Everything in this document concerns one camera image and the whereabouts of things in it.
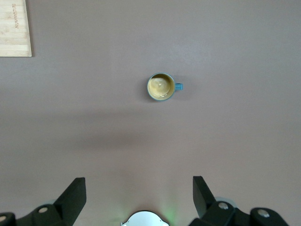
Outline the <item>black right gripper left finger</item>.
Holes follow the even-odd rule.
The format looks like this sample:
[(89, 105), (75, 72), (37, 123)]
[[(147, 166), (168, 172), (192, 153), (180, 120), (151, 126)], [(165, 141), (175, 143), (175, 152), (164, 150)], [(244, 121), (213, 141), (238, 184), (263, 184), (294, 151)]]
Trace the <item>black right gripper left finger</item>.
[(0, 213), (0, 226), (73, 226), (87, 201), (85, 178), (75, 178), (53, 204), (44, 204), (16, 218)]

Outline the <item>teal mug with yellow interior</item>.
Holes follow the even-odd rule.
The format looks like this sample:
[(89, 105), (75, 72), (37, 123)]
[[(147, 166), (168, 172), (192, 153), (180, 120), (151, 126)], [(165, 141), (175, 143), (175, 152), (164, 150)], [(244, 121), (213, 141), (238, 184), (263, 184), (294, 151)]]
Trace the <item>teal mug with yellow interior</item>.
[(154, 74), (147, 82), (147, 92), (155, 101), (166, 101), (179, 90), (183, 90), (183, 84), (176, 83), (167, 73)]

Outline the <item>bamboo cutting board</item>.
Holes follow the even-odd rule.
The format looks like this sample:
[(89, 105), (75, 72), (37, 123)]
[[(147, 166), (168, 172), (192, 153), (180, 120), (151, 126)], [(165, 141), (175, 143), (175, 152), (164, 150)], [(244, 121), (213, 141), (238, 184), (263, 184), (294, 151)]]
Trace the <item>bamboo cutting board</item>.
[(0, 0), (0, 57), (31, 57), (26, 0)]

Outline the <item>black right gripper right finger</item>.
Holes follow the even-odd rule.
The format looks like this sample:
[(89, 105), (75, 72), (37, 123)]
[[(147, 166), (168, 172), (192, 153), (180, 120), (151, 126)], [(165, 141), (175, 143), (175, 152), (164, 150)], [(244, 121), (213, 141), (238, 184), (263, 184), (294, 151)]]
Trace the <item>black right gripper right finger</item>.
[(229, 202), (217, 201), (202, 176), (193, 177), (193, 201), (198, 218), (189, 226), (289, 226), (274, 210), (258, 207), (246, 214)]

